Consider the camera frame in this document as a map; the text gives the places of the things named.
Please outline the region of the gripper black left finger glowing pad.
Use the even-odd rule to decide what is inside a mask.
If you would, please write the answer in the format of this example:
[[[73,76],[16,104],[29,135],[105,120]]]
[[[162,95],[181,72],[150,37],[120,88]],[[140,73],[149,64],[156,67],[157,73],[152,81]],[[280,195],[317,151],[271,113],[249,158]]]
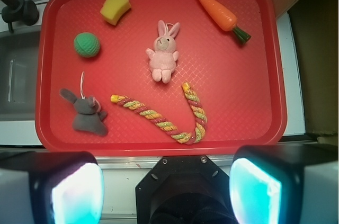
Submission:
[[[103,172],[88,152],[1,152],[1,223],[99,223]]]

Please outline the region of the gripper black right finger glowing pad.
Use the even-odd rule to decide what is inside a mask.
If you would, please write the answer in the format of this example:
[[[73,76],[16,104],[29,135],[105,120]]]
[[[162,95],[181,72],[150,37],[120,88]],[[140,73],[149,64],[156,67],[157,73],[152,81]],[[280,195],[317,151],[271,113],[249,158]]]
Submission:
[[[338,223],[337,146],[242,146],[229,176],[238,223]]]

